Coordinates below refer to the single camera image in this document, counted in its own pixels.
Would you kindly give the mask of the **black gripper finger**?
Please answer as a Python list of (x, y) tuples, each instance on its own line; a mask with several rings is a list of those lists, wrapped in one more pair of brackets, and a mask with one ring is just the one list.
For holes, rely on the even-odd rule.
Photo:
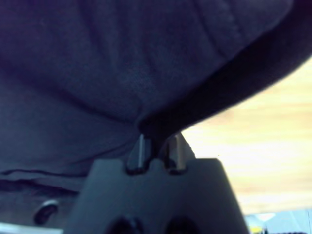
[(127, 173), (130, 175), (145, 173), (149, 167), (152, 151), (152, 141), (141, 134), (128, 156)]
[(182, 133), (170, 138), (164, 147), (163, 162), (170, 174), (182, 174), (187, 170), (187, 163), (196, 159), (189, 143)]

